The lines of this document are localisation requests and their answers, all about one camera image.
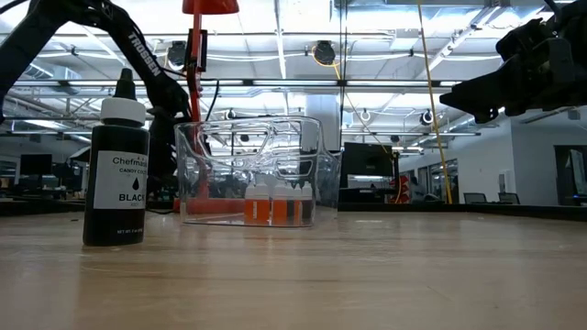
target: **bottle label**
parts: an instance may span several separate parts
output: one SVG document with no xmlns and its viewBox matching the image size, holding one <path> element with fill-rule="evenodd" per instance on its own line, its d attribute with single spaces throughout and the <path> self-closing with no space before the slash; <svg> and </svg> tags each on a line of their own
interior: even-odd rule
<svg viewBox="0 0 587 330">
<path fill-rule="evenodd" d="M 146 155 L 124 151 L 98 151 L 95 209 L 144 209 L 147 193 Z"/>
</svg>

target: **table surface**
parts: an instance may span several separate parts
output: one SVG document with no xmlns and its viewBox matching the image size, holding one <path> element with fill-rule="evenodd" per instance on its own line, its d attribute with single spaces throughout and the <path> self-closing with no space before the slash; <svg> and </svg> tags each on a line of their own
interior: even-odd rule
<svg viewBox="0 0 587 330">
<path fill-rule="evenodd" d="M 83 247 L 83 214 L 0 218 L 3 329 L 585 329 L 587 225 L 339 214 Z"/>
</svg>

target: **black bottle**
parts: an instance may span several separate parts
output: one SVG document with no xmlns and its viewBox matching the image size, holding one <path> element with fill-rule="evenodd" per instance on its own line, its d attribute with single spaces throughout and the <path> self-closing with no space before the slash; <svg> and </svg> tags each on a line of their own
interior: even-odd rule
<svg viewBox="0 0 587 330">
<path fill-rule="evenodd" d="M 114 97 L 102 102 L 102 126 L 92 130 L 90 181 L 83 243 L 140 243 L 145 226 L 149 132 L 145 106 L 136 100 L 132 71 L 123 69 Z"/>
</svg>

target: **desk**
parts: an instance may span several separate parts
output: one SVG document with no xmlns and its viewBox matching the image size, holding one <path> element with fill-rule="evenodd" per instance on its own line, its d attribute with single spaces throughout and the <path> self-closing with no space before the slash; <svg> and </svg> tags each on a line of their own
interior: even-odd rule
<svg viewBox="0 0 587 330">
<path fill-rule="evenodd" d="M 0 218 L 4 329 L 551 330 L 587 324 L 587 225 L 339 214 L 313 229 L 147 220 L 82 247 L 83 214 Z"/>
</svg>

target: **transparent container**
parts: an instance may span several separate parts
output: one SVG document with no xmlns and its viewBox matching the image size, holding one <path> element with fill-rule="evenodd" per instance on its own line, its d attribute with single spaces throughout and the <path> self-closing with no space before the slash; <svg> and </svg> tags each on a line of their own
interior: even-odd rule
<svg viewBox="0 0 587 330">
<path fill-rule="evenodd" d="M 175 139 L 187 224 L 304 227 L 337 215 L 339 154 L 313 118 L 180 124 Z"/>
</svg>

